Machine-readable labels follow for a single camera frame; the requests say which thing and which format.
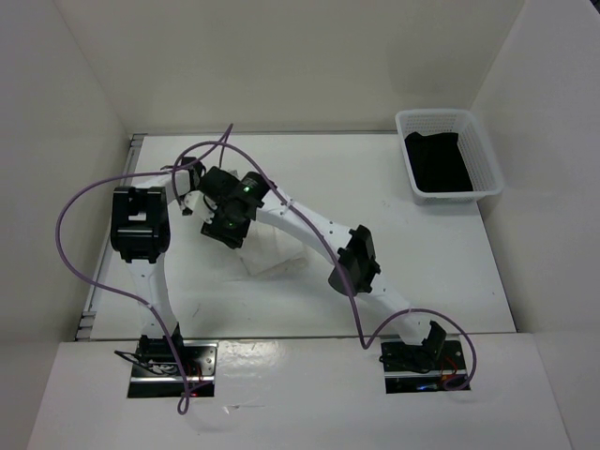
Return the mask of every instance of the white table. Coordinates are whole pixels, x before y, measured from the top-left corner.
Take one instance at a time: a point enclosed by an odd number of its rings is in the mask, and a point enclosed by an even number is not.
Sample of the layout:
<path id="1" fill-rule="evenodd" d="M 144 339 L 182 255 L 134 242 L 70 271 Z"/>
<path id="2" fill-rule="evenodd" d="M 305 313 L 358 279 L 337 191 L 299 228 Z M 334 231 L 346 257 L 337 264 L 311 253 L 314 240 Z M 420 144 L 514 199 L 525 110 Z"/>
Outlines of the white table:
<path id="1" fill-rule="evenodd" d="M 172 164 L 189 145 L 215 136 L 146 137 L 136 172 Z M 417 206 L 394 134 L 233 135 L 288 194 L 340 223 L 371 229 L 377 259 L 415 306 L 454 318 L 470 333 L 514 332 L 476 203 Z M 216 164 L 218 152 L 208 162 Z M 227 152 L 224 167 L 249 166 Z M 169 208 L 166 273 L 186 338 L 356 336 L 348 300 L 327 283 L 331 266 L 315 252 L 299 273 L 250 277 L 239 258 L 200 234 L 199 219 Z M 108 248 L 99 279 L 133 289 L 125 263 Z M 93 339 L 138 338 L 133 301 L 96 290 Z M 365 329 L 383 319 L 361 304 Z"/>
<path id="2" fill-rule="evenodd" d="M 29 450 L 570 449 L 533 337 L 473 338 L 471 392 L 394 395 L 378 345 L 221 341 L 215 397 L 185 417 L 176 398 L 126 399 L 130 364 L 113 350 L 134 342 L 64 343 Z"/>

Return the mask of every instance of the wall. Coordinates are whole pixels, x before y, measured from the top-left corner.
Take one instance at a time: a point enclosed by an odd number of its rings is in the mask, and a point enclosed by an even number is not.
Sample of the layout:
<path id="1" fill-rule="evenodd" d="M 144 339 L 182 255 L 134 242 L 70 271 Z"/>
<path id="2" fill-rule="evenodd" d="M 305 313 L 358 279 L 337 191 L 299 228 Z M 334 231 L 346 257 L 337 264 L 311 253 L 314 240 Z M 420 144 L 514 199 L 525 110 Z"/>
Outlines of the wall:
<path id="1" fill-rule="evenodd" d="M 128 131 L 394 129 L 469 107 L 523 0 L 55 0 Z"/>
<path id="2" fill-rule="evenodd" d="M 599 43 L 588 0 L 529 0 L 473 105 L 507 183 L 487 233 L 577 450 L 600 441 Z"/>
<path id="3" fill-rule="evenodd" d="M 49 0 L 0 7 L 0 446 L 27 444 L 58 342 L 72 339 L 87 288 L 59 262 L 61 206 L 123 169 L 128 139 Z M 106 231 L 110 192 L 73 210 L 67 252 L 88 273 Z"/>

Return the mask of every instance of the white laundry basket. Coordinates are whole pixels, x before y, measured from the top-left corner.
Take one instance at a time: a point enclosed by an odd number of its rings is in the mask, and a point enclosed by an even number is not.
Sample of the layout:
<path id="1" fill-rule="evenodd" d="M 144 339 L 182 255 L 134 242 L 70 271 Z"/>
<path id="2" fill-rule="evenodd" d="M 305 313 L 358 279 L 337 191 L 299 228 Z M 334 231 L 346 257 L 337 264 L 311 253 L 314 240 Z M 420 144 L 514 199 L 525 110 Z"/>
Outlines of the white laundry basket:
<path id="1" fill-rule="evenodd" d="M 401 111 L 396 114 L 396 126 L 416 203 L 469 202 L 503 190 L 503 176 L 488 135 L 470 112 L 452 109 Z M 473 191 L 423 192 L 417 187 L 404 142 L 415 131 L 423 136 L 442 132 L 458 134 L 458 149 L 469 172 Z"/>

